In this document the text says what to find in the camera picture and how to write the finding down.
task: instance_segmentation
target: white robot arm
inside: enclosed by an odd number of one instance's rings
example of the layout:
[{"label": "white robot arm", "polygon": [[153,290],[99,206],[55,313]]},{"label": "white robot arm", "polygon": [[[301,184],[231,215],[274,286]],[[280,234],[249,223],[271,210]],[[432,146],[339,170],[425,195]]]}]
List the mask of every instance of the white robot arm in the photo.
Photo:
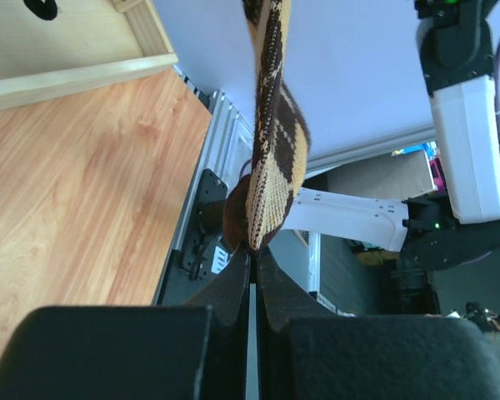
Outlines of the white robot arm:
[{"label": "white robot arm", "polygon": [[447,191],[401,202],[302,189],[283,229],[371,243],[424,269],[450,268],[500,247],[497,71],[486,21],[496,1],[415,2]]}]

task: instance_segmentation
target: black mount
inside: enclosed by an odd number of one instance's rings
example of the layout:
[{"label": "black mount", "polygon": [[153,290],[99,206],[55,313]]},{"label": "black mount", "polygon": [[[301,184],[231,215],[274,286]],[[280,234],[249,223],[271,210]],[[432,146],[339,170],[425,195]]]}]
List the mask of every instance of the black mount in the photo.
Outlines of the black mount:
[{"label": "black mount", "polygon": [[439,271],[480,258],[500,248],[500,220],[462,225],[448,192],[410,198],[407,238],[400,253],[414,268]]},{"label": "black mount", "polygon": [[417,0],[419,19],[433,26],[420,59],[430,96],[439,89],[494,74],[493,41],[486,18],[496,0]]},{"label": "black mount", "polygon": [[216,276],[212,272],[215,250],[228,253],[229,249],[222,232],[227,194],[226,184],[213,171],[202,171],[182,250],[171,252],[157,304],[181,304]]}]

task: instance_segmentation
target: wooden drawer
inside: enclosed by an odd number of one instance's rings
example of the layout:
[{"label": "wooden drawer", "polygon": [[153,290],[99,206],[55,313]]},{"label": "wooden drawer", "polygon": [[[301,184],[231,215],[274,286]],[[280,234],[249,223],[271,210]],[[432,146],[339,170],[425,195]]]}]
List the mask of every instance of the wooden drawer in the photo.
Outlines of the wooden drawer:
[{"label": "wooden drawer", "polygon": [[0,355],[36,308],[152,304],[210,121],[171,68],[0,112]]},{"label": "wooden drawer", "polygon": [[0,110],[159,73],[178,61],[152,0],[0,0]]}]

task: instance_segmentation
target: white wall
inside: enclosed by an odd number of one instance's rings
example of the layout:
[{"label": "white wall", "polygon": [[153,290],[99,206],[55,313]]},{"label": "white wall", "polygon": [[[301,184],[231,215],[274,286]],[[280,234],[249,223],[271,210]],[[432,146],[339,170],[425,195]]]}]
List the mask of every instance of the white wall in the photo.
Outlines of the white wall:
[{"label": "white wall", "polygon": [[[182,70],[222,89],[253,123],[254,61],[238,0],[155,0]],[[500,0],[489,18],[495,46]],[[285,79],[312,129],[312,156],[432,123],[413,0],[292,0]]]}]

